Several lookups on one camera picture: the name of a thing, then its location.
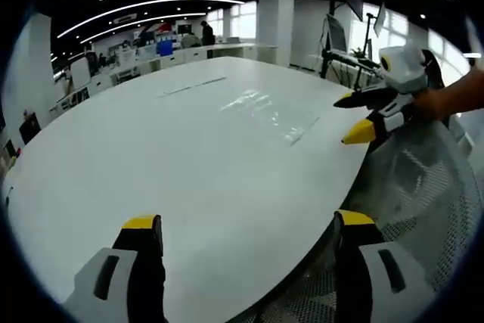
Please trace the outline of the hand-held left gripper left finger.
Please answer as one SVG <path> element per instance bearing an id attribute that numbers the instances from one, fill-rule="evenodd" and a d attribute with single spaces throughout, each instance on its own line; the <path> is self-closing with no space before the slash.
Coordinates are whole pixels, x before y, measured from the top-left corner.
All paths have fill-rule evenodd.
<path id="1" fill-rule="evenodd" d="M 77 322 L 165 322 L 161 216 L 127 221 L 76 274 L 63 308 Z"/>

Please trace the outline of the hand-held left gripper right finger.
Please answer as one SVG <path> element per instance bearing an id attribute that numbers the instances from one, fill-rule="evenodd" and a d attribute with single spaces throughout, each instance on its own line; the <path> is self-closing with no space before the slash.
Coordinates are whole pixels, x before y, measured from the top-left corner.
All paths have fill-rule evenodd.
<path id="1" fill-rule="evenodd" d="M 415 322 L 435 300 L 423 266 L 363 213 L 334 214 L 337 322 Z"/>

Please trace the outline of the person's right hand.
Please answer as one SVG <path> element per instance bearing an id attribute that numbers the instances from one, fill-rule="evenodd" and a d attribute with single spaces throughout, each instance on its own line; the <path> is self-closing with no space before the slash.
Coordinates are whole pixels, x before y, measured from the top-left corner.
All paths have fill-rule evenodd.
<path id="1" fill-rule="evenodd" d="M 444 120 L 456 113 L 447 89 L 425 89 L 413 94 L 416 113 L 427 120 Z"/>

